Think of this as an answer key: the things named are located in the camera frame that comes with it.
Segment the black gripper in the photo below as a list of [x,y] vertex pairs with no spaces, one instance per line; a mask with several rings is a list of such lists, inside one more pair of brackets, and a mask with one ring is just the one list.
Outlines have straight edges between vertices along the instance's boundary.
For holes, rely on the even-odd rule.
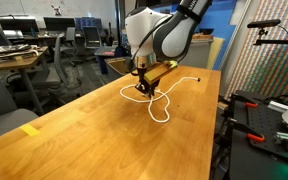
[[149,98],[155,96],[155,88],[159,85],[159,81],[154,82],[150,85],[145,79],[144,74],[146,73],[146,69],[137,69],[138,76],[139,76],[139,83],[135,85],[135,88],[140,91],[142,94],[148,94]]

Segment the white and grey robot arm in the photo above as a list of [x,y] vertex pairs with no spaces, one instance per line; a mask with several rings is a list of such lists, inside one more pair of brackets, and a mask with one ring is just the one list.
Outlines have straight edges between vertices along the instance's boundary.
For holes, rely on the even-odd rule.
[[149,7],[132,10],[125,19],[131,48],[131,61],[136,66],[139,82],[135,88],[149,98],[155,95],[160,77],[149,80],[158,61],[177,62],[186,56],[196,27],[212,0],[182,0],[173,14],[156,12]]

